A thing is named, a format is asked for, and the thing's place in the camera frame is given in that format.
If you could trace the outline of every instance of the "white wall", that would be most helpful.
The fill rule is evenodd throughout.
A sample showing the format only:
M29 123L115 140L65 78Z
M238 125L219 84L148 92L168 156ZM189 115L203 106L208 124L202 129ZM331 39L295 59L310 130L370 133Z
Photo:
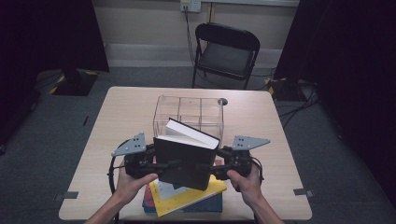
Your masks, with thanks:
M180 12L179 1L93 0L93 4L102 38L110 46L127 44L140 49L149 46L150 50L156 49L154 47L158 47L158 50L174 47L181 49L181 61L190 58L187 49L187 24L184 13ZM274 57L280 55L285 45L296 11L296 7L222 3L211 5L203 2L201 13L189 13L193 44L194 29L198 24L209 21L210 9L211 21L249 30L260 39L262 52L275 52ZM116 55L115 52L108 52L107 58L108 54ZM264 56L259 55L258 63L266 63L263 60Z

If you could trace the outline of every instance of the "chair backrest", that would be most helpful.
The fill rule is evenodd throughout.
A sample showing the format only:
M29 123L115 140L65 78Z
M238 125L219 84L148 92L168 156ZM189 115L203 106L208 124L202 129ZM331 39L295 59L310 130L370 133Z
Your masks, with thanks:
M215 44L231 46L237 49L252 51L260 50L259 39L249 31L239 30L230 26L208 22L202 23L195 29L197 43L200 39Z

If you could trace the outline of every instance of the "gray carpet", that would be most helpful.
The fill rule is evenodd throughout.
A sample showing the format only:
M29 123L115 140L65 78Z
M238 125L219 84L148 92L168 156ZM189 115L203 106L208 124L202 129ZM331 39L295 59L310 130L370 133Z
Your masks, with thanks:
M68 189L107 90L112 86L190 88L192 68L111 68L109 74L99 75L86 97L50 95L53 83L49 83L56 78L50 75L56 73L40 74L49 78L36 85L42 92L36 108L0 157L1 223L67 223L59 219L62 202L54 198ZM261 76L271 70L255 69L253 74L248 89L265 91ZM197 85L243 87L240 81L212 76L198 77ZM279 115L302 104L276 102ZM282 116L282 122L289 117ZM396 223L395 210L335 127L321 104L301 110L285 127L304 187L315 193L309 199L312 219L287 223Z

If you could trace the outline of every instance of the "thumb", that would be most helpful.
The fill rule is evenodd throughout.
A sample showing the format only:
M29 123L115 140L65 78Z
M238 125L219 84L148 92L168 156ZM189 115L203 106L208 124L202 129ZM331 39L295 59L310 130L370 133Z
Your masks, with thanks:
M230 177L231 183L233 184L234 188L240 186L243 183L242 178L244 177L242 177L234 170L227 171L227 176Z
M149 175L145 175L142 178L136 180L138 181L138 184L143 187L145 185L147 185L148 183L150 183L151 181L155 180L158 178L157 174L149 174Z

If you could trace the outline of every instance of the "yellow book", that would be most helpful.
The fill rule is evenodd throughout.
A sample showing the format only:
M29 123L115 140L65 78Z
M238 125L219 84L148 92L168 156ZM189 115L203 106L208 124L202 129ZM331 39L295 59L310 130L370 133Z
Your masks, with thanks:
M149 187L158 217L162 217L193 203L198 203L227 189L224 182L217 180L213 175L210 176L209 185L206 190L185 187L174 189L172 184L161 182L158 179L149 183Z

